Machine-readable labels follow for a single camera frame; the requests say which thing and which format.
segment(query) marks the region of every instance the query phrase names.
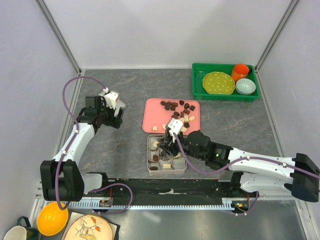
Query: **yellow-green plate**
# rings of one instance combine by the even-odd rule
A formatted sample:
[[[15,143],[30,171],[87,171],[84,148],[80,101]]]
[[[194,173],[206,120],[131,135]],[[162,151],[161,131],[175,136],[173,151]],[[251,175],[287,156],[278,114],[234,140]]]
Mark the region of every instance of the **yellow-green plate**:
[[[235,81],[222,71],[213,71],[205,75],[202,86],[208,94],[230,95],[236,89]]]

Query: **painted plate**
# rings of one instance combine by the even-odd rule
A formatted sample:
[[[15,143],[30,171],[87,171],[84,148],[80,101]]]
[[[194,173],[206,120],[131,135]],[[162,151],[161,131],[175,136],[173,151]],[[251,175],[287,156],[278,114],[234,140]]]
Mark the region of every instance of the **painted plate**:
[[[231,76],[221,71],[213,71],[205,75],[202,86],[208,94],[230,95],[236,89],[235,81]]]
[[[113,232],[109,222],[97,215],[88,214],[76,220],[64,240],[112,240]]]

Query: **gray surface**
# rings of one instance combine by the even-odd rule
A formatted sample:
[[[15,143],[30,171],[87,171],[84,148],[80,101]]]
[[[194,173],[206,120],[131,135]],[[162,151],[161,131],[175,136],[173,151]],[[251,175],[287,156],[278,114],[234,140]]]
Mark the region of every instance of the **gray surface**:
[[[103,217],[120,225],[119,240],[306,239],[294,202],[258,202],[254,211],[238,217],[213,210],[129,210]],[[42,239],[60,240],[62,235]]]
[[[110,178],[218,178],[187,169],[185,173],[150,176],[147,170],[147,137],[142,130],[145,103],[149,98],[192,100],[190,69],[87,70],[85,75],[103,81],[120,93],[127,103],[120,129],[102,126],[89,142],[79,163],[82,173],[103,171]],[[102,87],[84,79],[75,113],[85,104],[86,96],[98,95]],[[201,130],[212,141],[252,153],[278,154],[264,102],[199,100]],[[192,161],[210,171],[204,162]],[[230,172],[220,178],[229,178]]]
[[[148,98],[193,99],[191,70],[87,70],[85,74],[99,78],[109,89],[118,91],[128,107],[120,129],[103,126],[88,144],[79,163],[81,172],[106,172],[111,178],[156,178],[149,175],[146,167],[147,137],[151,133],[142,130],[145,102]],[[84,106],[85,96],[97,95],[101,89],[99,84],[85,79],[76,113]],[[199,102],[201,130],[212,141],[254,153],[277,155],[262,99],[251,103]],[[193,162],[198,168],[210,171],[203,162]],[[231,172],[227,173],[229,175],[220,178],[228,178]],[[183,174],[162,177],[208,176],[187,169]],[[129,210],[106,218],[121,225],[120,240],[305,239],[294,201],[286,204],[259,201],[246,217],[212,210]],[[60,238],[56,235],[44,239]]]

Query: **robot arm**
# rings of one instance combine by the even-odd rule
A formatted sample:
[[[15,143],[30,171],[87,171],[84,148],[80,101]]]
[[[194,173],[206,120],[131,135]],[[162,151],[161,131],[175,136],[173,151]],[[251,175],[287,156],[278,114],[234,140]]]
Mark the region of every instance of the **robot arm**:
[[[112,126],[118,129],[122,124],[126,104],[119,99],[119,94],[104,89],[99,96],[87,96],[85,107],[80,111],[77,125],[62,149],[51,161],[43,161],[40,166],[41,182],[44,199],[55,201],[55,177],[58,162],[63,158],[59,174],[59,196],[61,201],[80,201],[84,193],[98,189],[103,184],[103,176],[99,173],[90,173],[81,176],[78,169],[79,160],[101,125]]]
[[[255,191],[260,193],[272,192],[274,195],[291,192],[291,195],[295,198],[308,202],[318,202],[319,180],[286,167],[287,165],[296,166],[319,176],[319,168],[307,155],[297,153],[296,157],[292,158],[250,153],[212,142],[201,131],[191,132],[187,137],[184,137],[181,132],[182,126],[181,121],[171,119],[166,126],[164,142],[159,143],[158,147],[169,155],[177,155],[180,152],[176,140],[177,136],[186,155],[205,161],[205,165],[213,170],[218,170],[235,162],[226,170],[238,171],[233,173],[230,184],[233,187],[238,187],[240,191],[247,193]],[[255,160],[255,157],[275,160],[281,162],[281,164]]]

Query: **pink tray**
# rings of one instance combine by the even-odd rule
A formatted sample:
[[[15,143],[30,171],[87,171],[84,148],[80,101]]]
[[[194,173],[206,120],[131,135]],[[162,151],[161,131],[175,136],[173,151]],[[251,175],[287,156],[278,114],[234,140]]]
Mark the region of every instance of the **pink tray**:
[[[171,116],[174,114],[174,111],[167,111],[165,107],[160,104],[161,101],[170,101],[179,103],[180,99],[161,99],[161,98],[149,98],[145,103],[144,117],[142,129],[146,133],[153,134],[164,134],[165,130],[162,127],[162,124],[167,124],[171,119]],[[184,135],[188,135],[193,131],[200,130],[200,104],[194,100],[183,100],[185,103],[188,103],[195,106],[194,111],[190,111],[188,117],[195,116],[195,120],[190,121],[190,127],[187,128],[187,131],[184,132]],[[184,110],[184,106],[178,105],[175,111],[180,113]],[[157,126],[158,130],[153,131],[153,126]]]

